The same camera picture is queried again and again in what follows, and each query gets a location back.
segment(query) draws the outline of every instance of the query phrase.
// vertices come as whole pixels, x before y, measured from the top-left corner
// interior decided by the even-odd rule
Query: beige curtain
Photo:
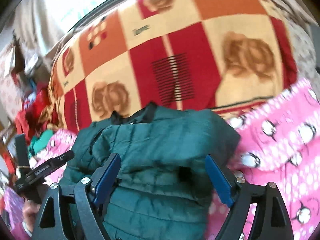
[[[22,0],[14,13],[12,27],[19,42],[45,57],[65,35],[50,14],[46,0]]]

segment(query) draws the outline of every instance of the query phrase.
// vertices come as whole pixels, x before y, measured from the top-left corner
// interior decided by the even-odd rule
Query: person
[[[26,200],[23,208],[23,222],[17,224],[11,231],[16,240],[30,240],[33,232],[33,227],[36,222],[36,215],[39,212],[40,205],[32,200]]]

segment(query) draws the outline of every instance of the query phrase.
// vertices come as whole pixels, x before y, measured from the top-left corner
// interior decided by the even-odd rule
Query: jacket sleeve
[[[31,237],[24,230],[22,222],[18,223],[11,233],[16,240],[31,240]]]

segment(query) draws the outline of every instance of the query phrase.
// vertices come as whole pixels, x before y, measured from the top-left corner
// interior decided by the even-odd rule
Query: brown rose print
[[[63,67],[65,69],[66,73],[70,73],[73,70],[74,62],[75,62],[75,56],[73,54],[72,49],[67,49],[66,50],[66,55],[63,59]]]
[[[273,53],[261,39],[228,32],[223,42],[226,71],[234,77],[256,74],[262,82],[270,80],[276,69]]]
[[[143,5],[151,12],[161,13],[171,9],[173,2],[174,0],[143,0]]]
[[[129,114],[129,93],[119,82],[97,82],[92,89],[92,108],[101,118],[109,118],[115,110],[122,116]]]

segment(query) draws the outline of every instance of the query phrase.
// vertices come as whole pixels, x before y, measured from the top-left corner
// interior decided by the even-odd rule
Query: green cloth
[[[45,130],[40,137],[33,136],[30,145],[28,146],[28,158],[35,156],[38,152],[45,149],[53,136],[54,132],[52,130]]]
[[[240,136],[206,109],[178,111],[157,107],[144,123],[149,106],[115,125],[116,118],[94,122],[79,132],[75,157],[60,181],[73,185],[91,176],[110,153],[121,156],[119,186],[103,224],[111,239],[203,239],[212,184],[204,158],[233,155]],[[76,221],[76,210],[72,207]]]

